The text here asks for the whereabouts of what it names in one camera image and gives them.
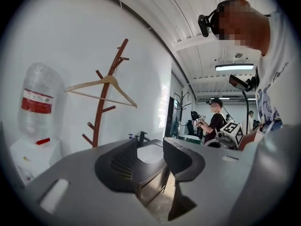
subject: background person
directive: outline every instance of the background person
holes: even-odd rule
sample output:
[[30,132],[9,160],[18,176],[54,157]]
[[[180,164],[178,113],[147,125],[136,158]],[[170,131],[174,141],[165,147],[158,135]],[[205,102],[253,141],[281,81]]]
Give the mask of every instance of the background person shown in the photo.
[[253,131],[253,122],[252,122],[252,118],[253,118],[254,112],[253,111],[249,111],[248,113],[248,133],[246,133],[246,119],[243,121],[243,134],[247,135],[250,134]]
[[214,113],[210,124],[208,125],[208,123],[203,120],[198,124],[198,126],[206,132],[204,143],[214,139],[216,136],[215,129],[219,132],[226,122],[224,115],[222,114],[222,101],[218,97],[211,101],[210,110]]

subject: white slot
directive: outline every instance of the white slot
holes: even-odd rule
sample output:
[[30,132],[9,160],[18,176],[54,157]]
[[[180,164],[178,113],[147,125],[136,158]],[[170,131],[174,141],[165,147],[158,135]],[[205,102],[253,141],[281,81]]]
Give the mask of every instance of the white slot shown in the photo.
[[67,180],[59,179],[41,201],[41,208],[53,214],[62,196],[65,194],[68,185],[69,182]]

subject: ceiling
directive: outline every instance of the ceiling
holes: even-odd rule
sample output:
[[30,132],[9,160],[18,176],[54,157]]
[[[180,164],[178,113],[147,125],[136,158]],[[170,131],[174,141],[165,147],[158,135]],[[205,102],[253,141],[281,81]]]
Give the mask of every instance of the ceiling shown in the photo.
[[[246,80],[254,75],[254,69],[248,71],[216,72],[216,65],[232,63],[252,63],[258,65],[260,52],[237,46],[230,41],[219,41],[210,33],[207,38],[201,35],[198,26],[200,14],[209,15],[223,0],[119,0],[143,18],[174,55],[177,63],[186,75],[194,94],[199,101],[212,96],[241,97],[229,83],[232,73]],[[263,14],[276,11],[273,0],[247,0],[251,7]],[[237,53],[243,56],[233,61]],[[183,73],[173,63],[173,73],[183,85],[187,84]]]

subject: fluorescent light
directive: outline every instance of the fluorescent light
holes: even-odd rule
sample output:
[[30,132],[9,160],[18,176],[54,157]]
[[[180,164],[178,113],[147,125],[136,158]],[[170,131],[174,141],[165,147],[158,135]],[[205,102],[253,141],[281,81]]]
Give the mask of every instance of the fluorescent light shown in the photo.
[[224,98],[224,97],[221,97],[221,98],[219,98],[219,99],[221,99],[221,100],[230,100],[230,98]]
[[231,65],[217,65],[215,71],[225,71],[225,70],[252,70],[254,68],[253,64],[231,64]]

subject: floor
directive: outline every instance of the floor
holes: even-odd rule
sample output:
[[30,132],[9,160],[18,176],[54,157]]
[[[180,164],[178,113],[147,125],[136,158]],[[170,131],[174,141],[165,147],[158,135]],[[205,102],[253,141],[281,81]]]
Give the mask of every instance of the floor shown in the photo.
[[174,176],[170,173],[164,193],[160,192],[147,207],[152,216],[161,223],[168,221],[168,214],[173,205],[174,191]]

